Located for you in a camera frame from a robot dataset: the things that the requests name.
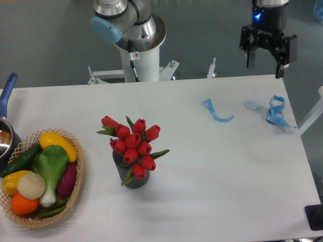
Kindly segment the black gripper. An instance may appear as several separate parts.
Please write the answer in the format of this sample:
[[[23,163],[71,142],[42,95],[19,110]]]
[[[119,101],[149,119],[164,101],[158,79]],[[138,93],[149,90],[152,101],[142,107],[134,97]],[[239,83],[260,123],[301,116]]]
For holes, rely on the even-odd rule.
[[[252,23],[242,27],[239,48],[247,56],[247,67],[254,67],[254,52],[268,50],[275,58],[275,78],[284,76],[289,63],[297,59],[297,36],[286,36],[288,1],[252,1]]]

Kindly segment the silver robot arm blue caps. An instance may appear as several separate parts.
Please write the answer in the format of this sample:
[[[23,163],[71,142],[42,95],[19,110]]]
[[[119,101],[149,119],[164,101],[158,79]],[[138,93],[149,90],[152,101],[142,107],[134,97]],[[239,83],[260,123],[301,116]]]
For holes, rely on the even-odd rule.
[[[286,36],[288,1],[252,1],[252,23],[241,29],[239,48],[254,65],[255,51],[265,49],[275,58],[275,77],[297,59],[297,36]],[[151,11],[150,1],[94,1],[92,29],[120,50],[126,82],[172,80],[179,63],[159,65],[159,47],[166,38],[162,19]]]

